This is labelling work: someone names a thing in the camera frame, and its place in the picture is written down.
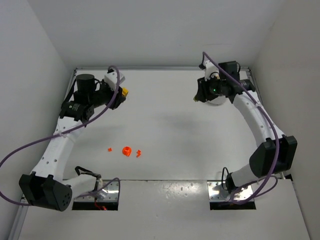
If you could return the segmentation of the yellow green lego stack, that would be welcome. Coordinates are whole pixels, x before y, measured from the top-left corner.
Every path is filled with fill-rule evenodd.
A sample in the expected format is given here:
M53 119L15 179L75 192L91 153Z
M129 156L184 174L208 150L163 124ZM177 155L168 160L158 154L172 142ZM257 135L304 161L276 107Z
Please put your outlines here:
M129 90L127 88L123 87L121 90L121 96L126 98L128 96L128 94L129 94Z

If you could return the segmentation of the orange round lego piece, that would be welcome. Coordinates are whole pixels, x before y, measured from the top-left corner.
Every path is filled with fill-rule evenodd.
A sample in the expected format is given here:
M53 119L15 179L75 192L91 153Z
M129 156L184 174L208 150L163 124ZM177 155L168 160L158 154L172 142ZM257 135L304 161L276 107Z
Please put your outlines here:
M122 149L122 154L126 157L129 157L132 153L132 148L129 147L129 146L125 146L123 149Z

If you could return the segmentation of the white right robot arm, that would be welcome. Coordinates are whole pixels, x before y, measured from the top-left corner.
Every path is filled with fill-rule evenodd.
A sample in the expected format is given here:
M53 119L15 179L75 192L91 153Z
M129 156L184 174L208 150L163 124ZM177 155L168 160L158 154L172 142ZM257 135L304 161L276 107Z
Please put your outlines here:
M224 187L229 193L237 188L266 177L272 170L274 174L288 171L293 163L298 141L286 135L271 120L259 101L256 88L249 79L240 78L236 61L223 62L216 69L210 61L203 61L199 68L204 77L197 80L196 102L212 102L227 98L242 114L248 124L257 149L249 158L249 163L241 169L228 173Z

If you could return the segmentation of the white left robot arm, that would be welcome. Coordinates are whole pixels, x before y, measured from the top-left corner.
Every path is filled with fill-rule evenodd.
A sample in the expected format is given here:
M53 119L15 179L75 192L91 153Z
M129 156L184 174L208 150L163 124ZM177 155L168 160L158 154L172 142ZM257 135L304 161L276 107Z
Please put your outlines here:
M31 206L63 212L77 197L96 195L102 190L100 174L76 166L76 177L65 180L64 171L77 138L90 123L101 116L95 109L114 110L126 100L121 88L125 77L111 68L102 80L84 73L77 75L64 99L55 134L41 160L30 174L23 174L19 187Z

